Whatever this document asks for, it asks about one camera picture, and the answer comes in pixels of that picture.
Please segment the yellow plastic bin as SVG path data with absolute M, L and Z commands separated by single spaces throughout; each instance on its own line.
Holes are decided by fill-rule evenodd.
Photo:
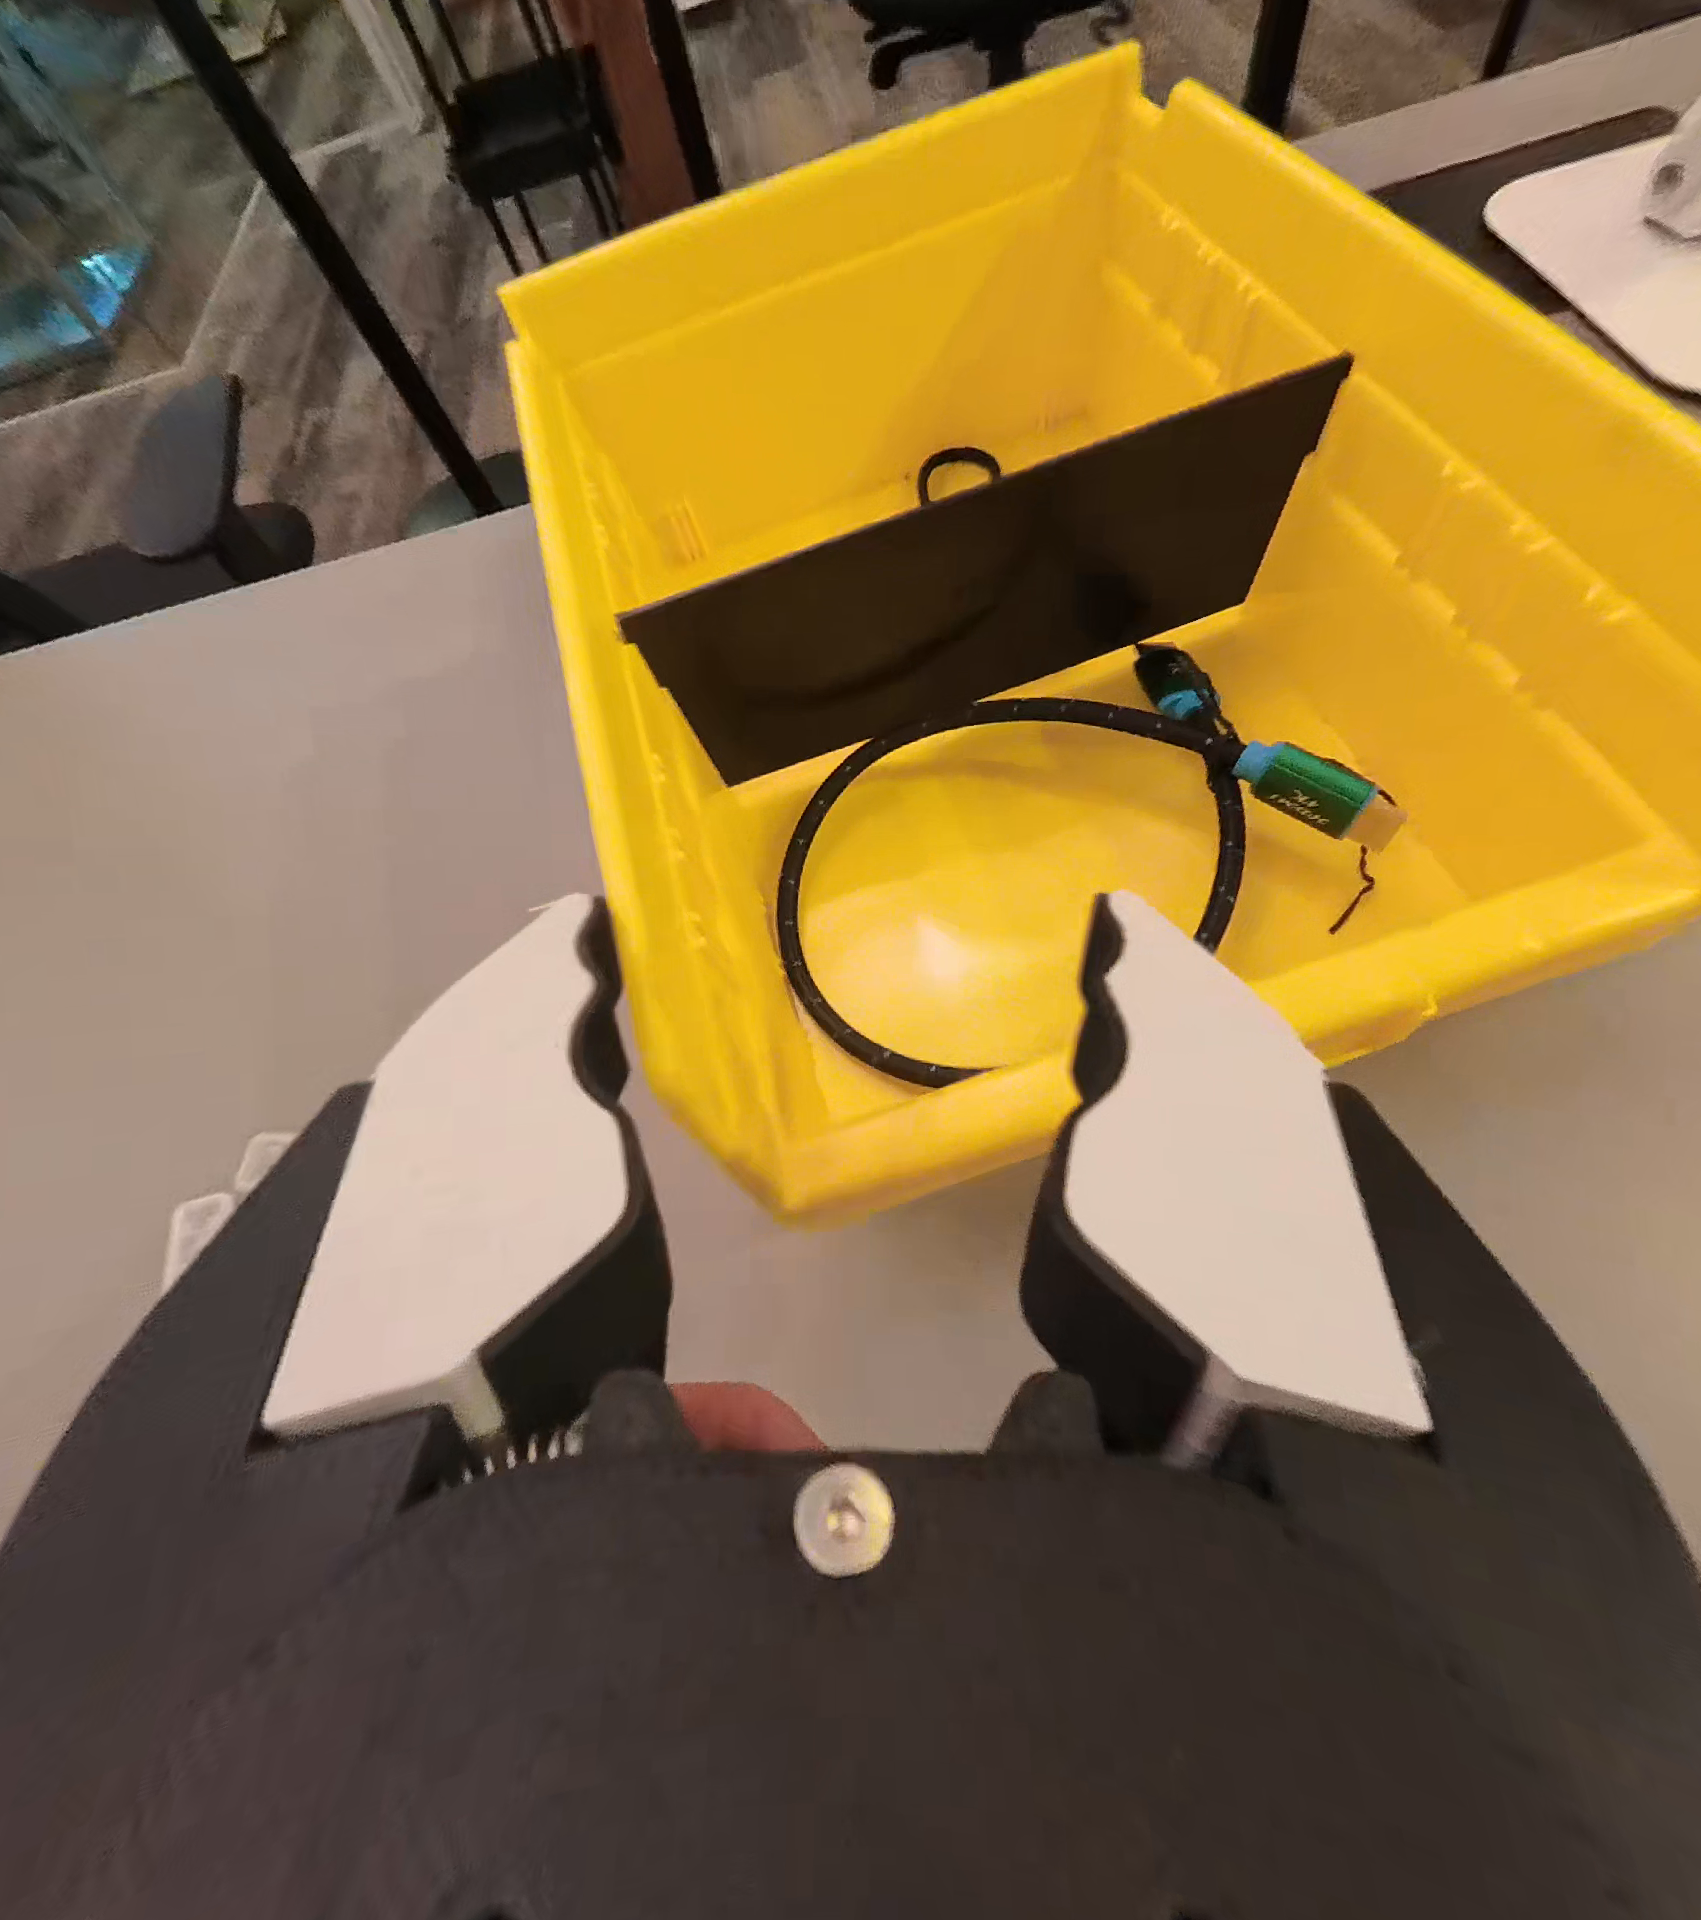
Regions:
M 1223 965 L 1327 1067 L 1701 913 L 1701 427 L 1197 82 L 1121 47 L 499 290 L 581 789 L 655 1098 L 788 1222 L 1042 1155 L 1100 894 L 1195 930 L 1197 754 L 992 721 L 810 831 L 850 749 L 724 785 L 620 617 L 1334 357 L 1342 392 L 1248 598 L 970 702 L 1154 722 L 1192 657 L 1248 746 L 1404 814 L 1354 846 L 1247 800 Z

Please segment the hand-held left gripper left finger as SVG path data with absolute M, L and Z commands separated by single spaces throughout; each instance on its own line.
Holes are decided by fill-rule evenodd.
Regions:
M 304 1442 L 411 1413 L 464 1449 L 584 1449 L 595 1388 L 660 1377 L 670 1255 L 622 1107 L 622 974 L 571 893 L 381 1056 L 260 1425 Z

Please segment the dark office chair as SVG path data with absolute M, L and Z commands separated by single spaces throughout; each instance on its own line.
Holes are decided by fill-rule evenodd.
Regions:
M 313 565 L 313 529 L 297 508 L 235 499 L 241 403 L 224 374 L 165 396 L 142 427 L 120 541 L 0 571 L 0 658 Z

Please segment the black bin divider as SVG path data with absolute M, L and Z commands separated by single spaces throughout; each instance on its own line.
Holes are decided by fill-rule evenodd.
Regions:
M 727 786 L 1241 607 L 1349 355 L 623 613 Z

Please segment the black swivel chair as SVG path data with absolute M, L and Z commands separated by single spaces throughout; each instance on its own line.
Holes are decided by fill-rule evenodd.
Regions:
M 1110 47 L 1133 24 L 1126 3 L 850 3 L 862 21 L 866 82 L 874 92 L 897 88 L 904 64 L 954 50 L 986 62 L 986 86 L 1026 77 L 1029 45 L 1054 21 L 1088 17 L 1099 47 Z

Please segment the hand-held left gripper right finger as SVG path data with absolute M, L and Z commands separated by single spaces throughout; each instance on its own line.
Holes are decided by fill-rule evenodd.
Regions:
M 1205 1468 L 1248 1416 L 1434 1434 L 1327 1077 L 1291 1025 L 1138 894 L 1100 894 L 1074 1103 L 1019 1307 L 1102 1449 Z

